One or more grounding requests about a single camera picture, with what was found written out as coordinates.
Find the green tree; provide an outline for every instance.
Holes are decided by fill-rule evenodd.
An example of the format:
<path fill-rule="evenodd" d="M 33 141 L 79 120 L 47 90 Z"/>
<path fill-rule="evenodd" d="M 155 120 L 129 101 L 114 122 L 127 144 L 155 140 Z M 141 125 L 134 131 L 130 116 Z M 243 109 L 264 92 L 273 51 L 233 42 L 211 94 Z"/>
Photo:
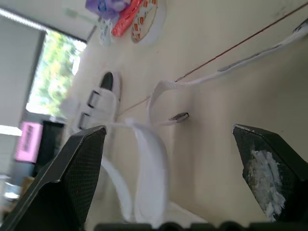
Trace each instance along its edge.
<path fill-rule="evenodd" d="M 73 39 L 48 31 L 36 77 L 39 80 L 39 104 L 47 108 L 52 116 L 63 116 L 59 105 L 72 83 L 74 60 L 80 52 Z"/>

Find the window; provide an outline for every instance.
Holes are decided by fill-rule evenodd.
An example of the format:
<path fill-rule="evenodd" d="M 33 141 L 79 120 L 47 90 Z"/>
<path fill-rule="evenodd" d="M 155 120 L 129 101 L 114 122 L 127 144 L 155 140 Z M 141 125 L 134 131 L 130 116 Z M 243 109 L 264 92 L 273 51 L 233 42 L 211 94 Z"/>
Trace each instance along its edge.
<path fill-rule="evenodd" d="M 59 108 L 72 84 L 86 44 L 55 31 L 47 31 L 26 109 L 64 117 Z"/>

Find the beige table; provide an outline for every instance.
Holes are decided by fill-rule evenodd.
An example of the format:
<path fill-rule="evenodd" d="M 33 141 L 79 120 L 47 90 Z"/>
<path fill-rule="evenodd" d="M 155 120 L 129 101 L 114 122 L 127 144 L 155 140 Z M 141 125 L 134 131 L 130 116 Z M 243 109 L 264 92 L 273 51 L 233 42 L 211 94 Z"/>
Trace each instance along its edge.
<path fill-rule="evenodd" d="M 82 54 L 70 92 L 86 100 L 105 71 L 118 70 L 123 76 L 120 111 L 124 112 L 118 120 L 133 117 L 145 122 L 146 102 L 127 109 L 143 101 L 159 80 L 176 80 L 303 2 L 168 0 L 166 22 L 156 44 L 133 44 L 126 33 L 111 47 L 103 48 L 96 32 Z M 307 17 L 308 8 L 304 8 L 185 80 L 213 73 L 274 45 Z M 169 152 L 173 201 L 215 224 L 234 220 L 246 225 L 266 220 L 242 178 L 243 167 L 231 128 L 233 123 L 241 123 L 277 132 L 305 155 L 307 46 L 307 40 L 303 40 L 220 79 L 159 99 L 154 108 L 157 120 L 184 111 L 191 115 L 183 124 L 159 129 Z M 115 132 L 108 157 L 134 194 L 138 150 L 132 131 Z M 92 203 L 91 223 L 121 221 L 112 184 L 99 184 L 99 190 L 103 195 Z"/>

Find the plastic bag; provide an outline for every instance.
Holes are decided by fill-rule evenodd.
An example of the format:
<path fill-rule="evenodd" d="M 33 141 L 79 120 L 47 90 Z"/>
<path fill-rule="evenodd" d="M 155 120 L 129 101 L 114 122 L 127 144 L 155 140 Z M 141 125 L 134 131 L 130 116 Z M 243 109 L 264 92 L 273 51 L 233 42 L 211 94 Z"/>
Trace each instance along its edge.
<path fill-rule="evenodd" d="M 86 8 L 107 20 L 119 17 L 119 12 L 129 4 L 130 0 L 87 0 Z"/>
<path fill-rule="evenodd" d="M 113 36 L 121 37 L 124 34 L 127 28 L 129 28 L 129 26 L 132 24 L 142 2 L 143 0 L 132 0 L 130 6 L 119 13 L 120 18 L 111 31 Z"/>

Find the white fabric strap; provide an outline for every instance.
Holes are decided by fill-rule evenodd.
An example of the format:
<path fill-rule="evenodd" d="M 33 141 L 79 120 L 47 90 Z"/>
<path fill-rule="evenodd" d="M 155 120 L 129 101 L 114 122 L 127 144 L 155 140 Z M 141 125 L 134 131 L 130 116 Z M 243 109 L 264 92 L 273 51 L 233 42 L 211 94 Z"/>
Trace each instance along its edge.
<path fill-rule="evenodd" d="M 204 83 L 206 81 L 209 81 L 213 78 L 217 78 L 229 71 L 231 71 L 232 69 L 245 65 L 255 59 L 258 59 L 260 57 L 263 57 L 265 55 L 268 55 L 272 52 L 278 51 L 280 49 L 283 49 L 284 47 L 286 47 L 288 44 L 299 40 L 301 38 L 303 38 L 305 35 L 307 35 L 308 33 L 308 25 L 307 23 L 303 23 L 301 26 L 299 26 L 296 30 L 294 30 L 293 34 L 288 37 L 287 39 L 285 39 L 284 41 L 276 44 L 275 46 L 272 46 L 268 49 L 265 49 L 259 53 L 256 53 L 246 59 L 237 61 L 227 67 L 224 67 L 208 76 L 193 80 L 191 82 L 172 82 L 172 81 L 168 81 L 168 80 L 162 80 L 159 81 L 158 84 L 155 86 L 153 93 L 151 94 L 150 97 L 150 101 L 148 103 L 147 106 L 147 123 L 148 124 L 152 124 L 152 125 L 163 125 L 163 126 L 168 126 L 168 125 L 173 125 L 176 123 L 176 121 L 170 121 L 170 120 L 166 120 L 166 121 L 161 121 L 161 122 L 154 122 L 153 118 L 151 117 L 151 109 L 154 106 L 156 100 L 158 99 L 158 97 L 164 93 L 167 90 L 172 90 L 172 89 L 177 89 L 177 88 L 184 88 L 184 87 L 189 87 L 189 86 L 193 86 L 193 85 L 197 85 L 197 84 L 201 84 Z"/>

